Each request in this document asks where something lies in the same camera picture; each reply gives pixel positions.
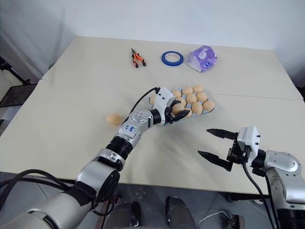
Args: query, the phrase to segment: egg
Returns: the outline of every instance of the egg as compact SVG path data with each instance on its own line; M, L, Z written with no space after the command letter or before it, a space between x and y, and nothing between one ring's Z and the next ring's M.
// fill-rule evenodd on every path
M173 90L173 96L176 98L176 97L181 97L181 91L179 90Z
M157 94L153 94L153 95L149 98L149 103L150 103L151 105L154 105L154 100L155 100L156 96L157 96Z
M193 88L192 87L185 87L182 90L182 94L188 95L188 94L191 94L191 93L193 93Z
M189 104L197 102L197 97L194 94L188 94L186 97L186 102Z
M184 110L184 105L183 104L175 104L173 106L173 114L174 115L178 114L179 112L181 112L183 110Z
M202 92L203 91L203 87L202 85L196 85L193 87L193 92L195 93L199 93L199 92Z
M185 107L184 109L190 111L190 112L187 114L187 116L186 116L186 118L190 118L190 117L192 116L192 114L193 114L191 108Z
M109 125L118 125L122 123L122 117L118 114L110 114L106 117L106 123Z
M207 99L208 99L208 97L206 96L206 94L204 92L199 92L197 94L197 100L198 101L205 102Z
M192 104L192 111L195 114L200 115L202 113L202 110L203 110L202 105L199 102L196 102L196 103Z
M202 104L202 108L204 111L211 112L215 108L215 104L213 101L209 100Z
M181 104L183 104L183 106L186 105L186 101L185 101L185 99L183 99L182 97L177 97L177 98L175 98L175 100L181 101Z

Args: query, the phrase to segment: table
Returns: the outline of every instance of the table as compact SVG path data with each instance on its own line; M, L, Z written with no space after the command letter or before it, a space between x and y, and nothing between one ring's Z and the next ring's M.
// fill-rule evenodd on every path
M133 67L130 47L142 54L147 67ZM106 115L127 115L135 101L156 85L175 89L195 84L204 85L215 110L148 130L129 155L120 182L257 193L240 166L229 173L197 153L202 150L226 158L232 146L232 141L207 133L208 128L238 131L256 125L262 136L261 149L286 151L304 163L305 105L274 52L213 47L219 62L205 73L197 73L185 63L169 67L160 60L163 51L177 50L185 56L196 47L75 38L1 136L1 170L37 168L57 177L76 178L118 130L105 123ZM237 60L237 55L229 58L233 53L243 55L238 59L250 69L248 74L243 67L230 67ZM147 106L145 98L138 109ZM253 177L267 193L264 179Z

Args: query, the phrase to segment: orange pliers handle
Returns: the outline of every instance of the orange pliers handle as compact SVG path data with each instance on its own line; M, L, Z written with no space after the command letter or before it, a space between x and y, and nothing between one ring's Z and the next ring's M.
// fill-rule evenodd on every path
M146 63L145 63L144 59L138 53L136 53L135 50L132 48L132 62L133 62L133 65L136 68L138 68L139 65L136 62L136 59L138 59L139 61L142 61L143 66L146 66Z

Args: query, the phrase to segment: robotic hand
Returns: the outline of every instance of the robotic hand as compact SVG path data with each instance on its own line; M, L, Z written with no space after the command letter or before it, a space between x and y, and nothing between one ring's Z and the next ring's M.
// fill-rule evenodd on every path
M155 88L157 96L152 110L131 112L112 141L102 149L78 174L76 183L27 213L21 214L3 229L72 229L77 227L87 213L98 203L109 200L119 182L129 153L142 134L155 124L173 123L187 116L181 111L172 116L173 94L167 88Z
M234 142L229 149L227 160L222 160L211 153L198 151L201 156L227 171L231 171L233 163L242 164L246 175L262 196L259 186L247 171L246 165L250 165L254 174L266 177L271 194L270 200L274 202L276 209L275 213L272 203L276 226L281 229L305 228L305 181L301 175L301 164L294 156L289 153L259 149L261 136L255 126L242 128L239 133L221 129L207 131Z

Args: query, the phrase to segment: painter's tape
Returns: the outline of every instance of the painter's tape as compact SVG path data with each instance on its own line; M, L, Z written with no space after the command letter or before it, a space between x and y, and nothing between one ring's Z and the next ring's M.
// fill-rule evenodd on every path
M176 62L170 62L166 59L166 57L170 56L170 55L177 56L180 59ZM181 53L178 53L176 51L167 51L167 52L163 53L161 59L162 59L162 62L168 66L178 66L183 63L183 56L181 55Z

